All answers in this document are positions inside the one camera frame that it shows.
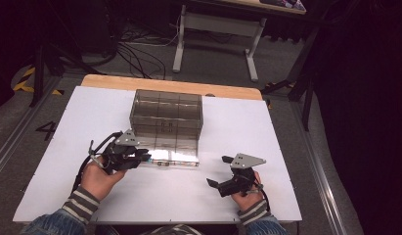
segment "wooden table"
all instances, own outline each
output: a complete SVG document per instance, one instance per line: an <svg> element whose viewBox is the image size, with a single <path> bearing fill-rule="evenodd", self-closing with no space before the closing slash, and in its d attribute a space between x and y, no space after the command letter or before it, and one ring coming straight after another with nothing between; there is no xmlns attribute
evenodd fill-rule
<svg viewBox="0 0 402 235"><path fill-rule="evenodd" d="M306 10L302 3L298 0L297 3L290 7L286 6L286 2L282 0L274 0L274 4L263 4L259 0L216 0L204 1L205 4L225 5L235 4L241 7L250 7L262 9L264 11L280 11L292 14L304 15ZM225 17L216 17L205 14L191 13L187 11L186 5L182 5L179 24L179 42L176 47L176 54L173 63L173 71L179 72L182 65L183 51L184 51L184 34L185 28L192 28L197 30L207 30L213 32L229 33L251 38L251 45L245 49L246 64L249 71L249 78L251 81L258 81L258 74L255 68L253 55L258 46L261 33L264 29L267 19L261 18L259 22L242 21L237 19L229 19Z"/></svg>
<svg viewBox="0 0 402 235"><path fill-rule="evenodd" d="M88 74L81 86L101 87L121 90L158 90L190 94L213 94L216 97L262 100L261 93L255 88L201 84L181 81L153 80L124 76Z"/></svg>

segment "yellow tape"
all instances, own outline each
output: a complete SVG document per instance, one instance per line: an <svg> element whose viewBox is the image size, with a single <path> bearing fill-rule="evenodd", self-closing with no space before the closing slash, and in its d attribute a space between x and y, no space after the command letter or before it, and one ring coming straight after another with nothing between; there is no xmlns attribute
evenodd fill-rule
<svg viewBox="0 0 402 235"><path fill-rule="evenodd" d="M35 90L33 87L30 86L25 86L26 82L29 80L30 76L35 72L35 67L33 65L30 66L30 68L23 74L23 77L21 77L21 80L18 82L18 84L14 87L14 91L25 91L25 92L34 92ZM65 91L64 90L54 90L52 92L53 95L64 95Z"/></svg>

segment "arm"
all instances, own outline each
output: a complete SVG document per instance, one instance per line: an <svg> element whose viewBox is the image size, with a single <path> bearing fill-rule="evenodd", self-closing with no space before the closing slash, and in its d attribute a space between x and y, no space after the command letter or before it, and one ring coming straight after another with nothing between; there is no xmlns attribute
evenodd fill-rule
<svg viewBox="0 0 402 235"><path fill-rule="evenodd" d="M125 170L107 175L94 162L84 168L81 186L52 214L37 217L21 234L85 234L85 225L112 187L124 177Z"/></svg>
<svg viewBox="0 0 402 235"><path fill-rule="evenodd" d="M258 172L255 172L258 184L261 183ZM285 235L288 234L277 218L267 211L267 202L263 199L263 194L259 191L244 196L241 193L231 195L232 199L240 207L238 216L243 226L246 228L247 235Z"/></svg>

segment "table top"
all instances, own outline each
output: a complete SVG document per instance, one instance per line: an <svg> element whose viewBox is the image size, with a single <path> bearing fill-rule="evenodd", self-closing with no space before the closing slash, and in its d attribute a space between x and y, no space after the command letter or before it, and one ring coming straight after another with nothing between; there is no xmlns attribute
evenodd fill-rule
<svg viewBox="0 0 402 235"><path fill-rule="evenodd" d="M255 88L201 84L192 82L143 79L124 76L109 76L88 74L84 77L81 86L102 87L121 90L158 90L190 94L213 94L216 97L262 100L261 93Z"/></svg>
<svg viewBox="0 0 402 235"><path fill-rule="evenodd" d="M226 2L226 3L256 7L260 9L275 10L300 15L304 15L307 12L300 0L297 0L297 3L292 8L286 7L287 2L286 0L274 0L273 4L264 4L261 3L259 0L208 0L208 2Z"/></svg>
<svg viewBox="0 0 402 235"><path fill-rule="evenodd" d="M134 83L134 79L114 79ZM87 155L90 141L100 143L111 133L129 128L134 95L134 90L86 86L75 88L16 211L15 222L29 222L61 207ZM234 157L237 153L266 160L267 164L255 166L254 169L260 173L265 185L272 213L280 221L301 220L265 102L202 97L202 103L200 165L174 167L141 164L129 170L102 201L92 222L236 223L239 221L238 206L230 197L221 198L216 189L207 185L206 179L218 182L229 180L232 172L227 164L222 163L221 156Z"/></svg>

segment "person's left hand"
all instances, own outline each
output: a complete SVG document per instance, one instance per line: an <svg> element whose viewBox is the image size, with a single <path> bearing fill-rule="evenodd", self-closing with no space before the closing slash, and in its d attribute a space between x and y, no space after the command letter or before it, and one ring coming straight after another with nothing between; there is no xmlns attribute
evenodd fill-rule
<svg viewBox="0 0 402 235"><path fill-rule="evenodd" d="M100 202L106 198L114 184L120 181L127 170L120 170L108 175L94 161L89 163L82 173L81 187L91 193Z"/></svg>

